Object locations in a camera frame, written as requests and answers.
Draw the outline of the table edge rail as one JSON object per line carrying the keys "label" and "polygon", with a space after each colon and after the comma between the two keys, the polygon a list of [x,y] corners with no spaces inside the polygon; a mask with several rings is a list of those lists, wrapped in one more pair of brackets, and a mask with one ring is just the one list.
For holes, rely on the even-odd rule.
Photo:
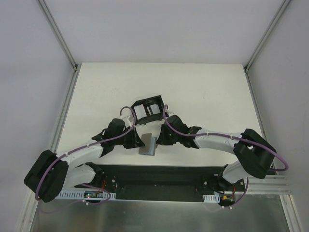
{"label": "table edge rail", "polygon": [[61,134],[64,128],[64,124],[66,121],[66,117],[68,114],[68,110],[70,107],[70,103],[71,103],[71,99],[74,93],[74,89],[78,80],[78,76],[79,76],[79,72],[80,72],[80,68],[81,65],[77,66],[77,68],[75,69],[75,71],[73,72],[73,75],[70,79],[70,83],[68,85],[68,87],[66,88],[65,91],[65,96],[63,99],[63,102],[61,104],[61,108],[60,108],[60,112],[59,112],[59,116],[57,118],[54,130],[52,132],[52,137],[49,143],[49,150],[51,150],[52,152],[56,152],[58,145],[59,145],[59,141],[61,138]]}
{"label": "table edge rail", "polygon": [[263,126],[263,123],[262,123],[262,120],[261,120],[260,110],[259,110],[257,99],[256,99],[256,96],[255,96],[255,93],[254,93],[254,89],[253,89],[252,84],[250,82],[250,78],[249,78],[248,73],[246,71],[244,71],[244,74],[246,76],[249,91],[250,91],[250,94],[251,94],[251,97],[252,97],[252,100],[253,100],[253,104],[254,104],[256,116],[257,116],[257,119],[258,119],[258,124],[259,124],[259,127],[260,127],[261,135],[267,141],[267,137],[266,137],[264,126]]}

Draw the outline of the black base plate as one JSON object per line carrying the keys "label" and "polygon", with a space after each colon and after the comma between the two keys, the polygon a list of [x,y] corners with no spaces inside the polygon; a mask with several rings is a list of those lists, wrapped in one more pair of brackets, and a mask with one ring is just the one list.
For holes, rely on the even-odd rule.
{"label": "black base plate", "polygon": [[205,195],[245,190],[244,180],[217,182],[221,167],[98,165],[94,180],[118,200],[202,202]]}

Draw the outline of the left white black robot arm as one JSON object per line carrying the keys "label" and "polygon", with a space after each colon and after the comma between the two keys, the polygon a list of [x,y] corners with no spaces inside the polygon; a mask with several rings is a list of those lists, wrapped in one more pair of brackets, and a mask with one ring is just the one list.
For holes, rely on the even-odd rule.
{"label": "left white black robot arm", "polygon": [[27,173],[24,184],[45,203],[55,199],[64,188],[104,187],[106,177],[94,160],[112,152],[117,145],[126,149],[145,146],[134,127],[115,118],[80,148],[58,154],[43,151]]}

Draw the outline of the aluminium frame post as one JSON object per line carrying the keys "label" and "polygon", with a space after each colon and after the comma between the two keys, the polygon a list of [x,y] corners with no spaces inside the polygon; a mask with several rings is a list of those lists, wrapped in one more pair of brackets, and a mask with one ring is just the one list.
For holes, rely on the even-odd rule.
{"label": "aluminium frame post", "polygon": [[292,3],[292,0],[283,0],[280,4],[278,10],[272,17],[272,20],[270,21],[267,29],[263,33],[261,39],[259,40],[257,46],[255,47],[252,55],[250,56],[248,62],[244,65],[244,71],[247,73],[252,65],[254,64],[255,60],[258,58],[259,54],[261,53],[264,46],[267,44],[267,41],[269,40],[270,36],[272,35],[273,31],[275,30],[276,26],[279,24],[279,21],[287,11],[288,7]]}
{"label": "aluminium frame post", "polygon": [[63,51],[65,57],[67,58],[67,60],[69,61],[71,67],[73,68],[74,71],[78,70],[79,68],[79,65],[78,63],[75,61],[53,15],[52,15],[52,12],[50,11],[47,3],[45,0],[37,0],[36,1],[39,8],[41,9],[47,23],[49,24],[50,28],[51,28],[51,31],[52,33],[54,34],[61,50]]}

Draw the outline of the left aluminium frame post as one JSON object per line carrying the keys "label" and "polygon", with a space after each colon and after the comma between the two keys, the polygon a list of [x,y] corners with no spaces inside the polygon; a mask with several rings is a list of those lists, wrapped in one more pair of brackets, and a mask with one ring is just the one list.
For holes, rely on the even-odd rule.
{"label": "left aluminium frame post", "polygon": [[51,31],[52,33],[54,34],[61,50],[63,51],[65,57],[67,58],[67,60],[69,61],[71,67],[73,68],[74,71],[78,70],[79,68],[79,65],[78,63],[75,61],[53,15],[52,15],[52,12],[50,11],[47,3],[45,0],[37,0],[36,1],[39,8],[41,9],[47,23],[49,24],[50,28],[51,28]]}

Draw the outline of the right aluminium frame post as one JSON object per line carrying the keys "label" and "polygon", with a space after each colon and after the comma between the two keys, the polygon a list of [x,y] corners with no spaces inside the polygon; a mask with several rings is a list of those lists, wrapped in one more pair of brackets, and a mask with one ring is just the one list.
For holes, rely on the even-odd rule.
{"label": "right aluminium frame post", "polygon": [[269,40],[270,36],[272,35],[273,31],[275,30],[276,26],[279,24],[279,21],[287,11],[288,7],[292,3],[292,0],[283,0],[280,4],[278,10],[272,17],[272,20],[270,21],[267,29],[263,33],[261,39],[259,40],[257,46],[255,47],[252,55],[250,56],[248,62],[244,65],[244,71],[247,73],[252,65],[254,64],[255,60],[258,58],[259,54],[261,53],[264,46],[267,44],[267,41]]}

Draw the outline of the white card stack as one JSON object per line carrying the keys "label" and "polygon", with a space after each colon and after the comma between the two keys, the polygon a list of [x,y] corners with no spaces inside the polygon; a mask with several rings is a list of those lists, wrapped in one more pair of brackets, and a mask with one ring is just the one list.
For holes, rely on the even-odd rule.
{"label": "white card stack", "polygon": [[145,108],[142,104],[134,106],[134,111],[138,120],[147,117]]}

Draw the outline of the left table edge rail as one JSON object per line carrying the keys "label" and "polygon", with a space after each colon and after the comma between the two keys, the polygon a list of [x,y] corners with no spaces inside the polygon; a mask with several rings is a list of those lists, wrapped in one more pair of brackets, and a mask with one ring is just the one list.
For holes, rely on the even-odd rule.
{"label": "left table edge rail", "polygon": [[63,102],[61,104],[61,108],[60,108],[60,112],[59,112],[59,116],[57,118],[54,130],[52,132],[52,137],[49,143],[49,150],[51,150],[52,152],[56,152],[58,145],[59,145],[59,141],[61,138],[61,134],[64,128],[64,124],[66,121],[66,117],[68,114],[68,110],[70,107],[70,103],[71,103],[71,99],[74,93],[74,89],[78,80],[78,76],[79,76],[79,72],[80,72],[80,68],[81,65],[77,66],[77,68],[75,69],[75,71],[73,72],[73,75],[70,79],[70,83],[68,85],[68,87],[66,88],[65,91],[65,96],[63,99]]}

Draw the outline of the black plastic card tray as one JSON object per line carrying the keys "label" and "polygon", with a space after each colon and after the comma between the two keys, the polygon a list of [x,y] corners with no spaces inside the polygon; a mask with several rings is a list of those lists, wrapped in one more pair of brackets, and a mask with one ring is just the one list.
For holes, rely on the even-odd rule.
{"label": "black plastic card tray", "polygon": [[140,104],[144,106],[147,117],[142,118],[140,120],[136,119],[135,125],[146,125],[147,123],[154,121],[161,121],[163,119],[164,102],[162,100],[161,95],[138,100],[133,103],[131,109],[134,111],[134,106]]}

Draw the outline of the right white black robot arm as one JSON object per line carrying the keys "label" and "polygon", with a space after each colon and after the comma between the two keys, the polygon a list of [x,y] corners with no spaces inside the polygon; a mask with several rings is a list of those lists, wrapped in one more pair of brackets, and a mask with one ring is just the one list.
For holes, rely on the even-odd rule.
{"label": "right white black robot arm", "polygon": [[225,191],[248,176],[264,179],[275,158],[271,153],[275,149],[252,129],[236,134],[218,133],[202,127],[188,127],[173,115],[161,125],[156,144],[168,146],[176,143],[187,148],[209,148],[235,155],[238,160],[225,165],[217,177],[218,187]]}

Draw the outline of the front aluminium rail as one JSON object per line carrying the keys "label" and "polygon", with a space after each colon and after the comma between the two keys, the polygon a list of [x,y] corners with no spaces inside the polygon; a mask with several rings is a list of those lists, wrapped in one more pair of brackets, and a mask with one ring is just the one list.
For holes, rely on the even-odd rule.
{"label": "front aluminium rail", "polygon": [[284,175],[267,175],[264,179],[249,177],[248,194],[292,195],[287,177]]}

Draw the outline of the right table edge rail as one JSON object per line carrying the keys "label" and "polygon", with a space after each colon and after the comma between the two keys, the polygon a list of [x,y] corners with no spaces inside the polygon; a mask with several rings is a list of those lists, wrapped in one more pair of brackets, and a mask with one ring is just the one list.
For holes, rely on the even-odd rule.
{"label": "right table edge rail", "polygon": [[263,123],[262,123],[262,120],[261,120],[260,110],[259,110],[257,99],[256,99],[256,96],[255,96],[255,93],[254,93],[254,89],[253,89],[252,84],[250,82],[250,78],[249,78],[248,73],[246,71],[244,71],[244,74],[246,76],[249,91],[250,91],[250,94],[251,94],[251,97],[252,97],[252,100],[253,100],[253,104],[254,104],[256,116],[257,116],[257,119],[258,119],[258,124],[259,124],[259,127],[260,127],[261,135],[267,141],[267,137],[266,137],[264,126],[263,126]]}

